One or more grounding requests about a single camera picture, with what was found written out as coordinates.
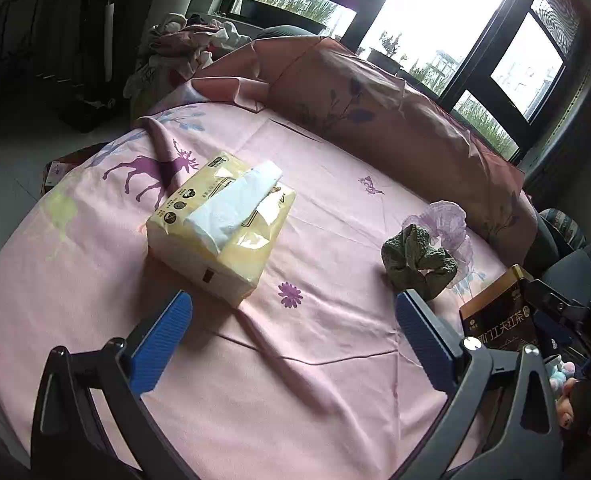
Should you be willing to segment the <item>light blue plush elephant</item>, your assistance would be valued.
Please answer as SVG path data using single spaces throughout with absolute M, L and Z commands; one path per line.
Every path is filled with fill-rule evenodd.
M 556 396 L 561 395 L 565 383 L 575 376 L 575 364 L 572 361 L 564 361 L 560 354 L 550 356 L 545 361 L 545 370 L 550 388 Z

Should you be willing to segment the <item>black gold tea box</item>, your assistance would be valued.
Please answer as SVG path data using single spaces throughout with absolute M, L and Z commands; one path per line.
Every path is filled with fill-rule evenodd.
M 533 278 L 519 264 L 489 284 L 459 310 L 463 333 L 479 339 L 489 349 L 519 351 L 537 345 L 534 309 L 525 300 Z

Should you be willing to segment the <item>dark grey sofa cushion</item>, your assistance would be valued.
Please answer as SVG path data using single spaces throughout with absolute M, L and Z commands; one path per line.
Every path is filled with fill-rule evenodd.
M 591 241 L 574 250 L 540 214 L 523 267 L 568 299 L 591 301 Z

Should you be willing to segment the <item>striped cushion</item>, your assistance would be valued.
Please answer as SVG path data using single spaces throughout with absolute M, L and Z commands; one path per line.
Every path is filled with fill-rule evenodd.
M 568 214 L 556 208 L 547 208 L 539 213 L 574 250 L 586 246 L 587 239 L 579 224 Z

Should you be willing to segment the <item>lilac mesh scrunchie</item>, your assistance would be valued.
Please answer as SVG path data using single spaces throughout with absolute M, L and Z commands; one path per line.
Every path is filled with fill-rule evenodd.
M 449 200 L 438 200 L 425 207 L 421 214 L 407 217 L 402 228 L 412 224 L 429 233 L 432 247 L 443 248 L 457 262 L 457 273 L 448 286 L 453 287 L 466 278 L 473 266 L 473 247 L 466 211 Z

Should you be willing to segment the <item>yellow tissue pack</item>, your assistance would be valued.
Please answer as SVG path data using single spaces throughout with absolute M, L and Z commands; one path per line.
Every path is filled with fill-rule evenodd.
M 295 199 L 274 162 L 218 153 L 148 219 L 149 252 L 236 307 L 258 287 Z

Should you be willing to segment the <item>red box on floor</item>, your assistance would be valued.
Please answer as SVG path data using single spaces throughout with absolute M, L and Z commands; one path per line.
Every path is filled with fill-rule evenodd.
M 44 196 L 54 188 L 71 170 L 79 167 L 87 159 L 98 154 L 105 146 L 105 143 L 96 143 L 49 162 L 45 166 L 42 175 L 41 196 Z

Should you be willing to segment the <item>pile of clothes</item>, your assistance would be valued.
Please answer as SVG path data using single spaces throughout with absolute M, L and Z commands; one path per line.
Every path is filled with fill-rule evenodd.
M 166 13 L 147 32 L 135 73 L 125 82 L 123 96 L 157 102 L 201 68 L 245 46 L 251 37 L 230 21 L 190 23 L 178 13 Z

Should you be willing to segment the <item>pink leaf print pillow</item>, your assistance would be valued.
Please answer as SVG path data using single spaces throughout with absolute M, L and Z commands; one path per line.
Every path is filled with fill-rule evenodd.
M 190 81 L 262 104 L 368 162 L 428 202 L 450 200 L 503 263 L 524 262 L 536 214 L 523 173 L 428 96 L 329 38 L 260 39 Z

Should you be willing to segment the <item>black window frame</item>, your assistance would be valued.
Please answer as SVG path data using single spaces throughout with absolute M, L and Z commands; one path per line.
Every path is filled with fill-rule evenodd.
M 580 0 L 222 0 L 220 9 L 339 40 L 512 162 L 542 136 L 588 31 Z

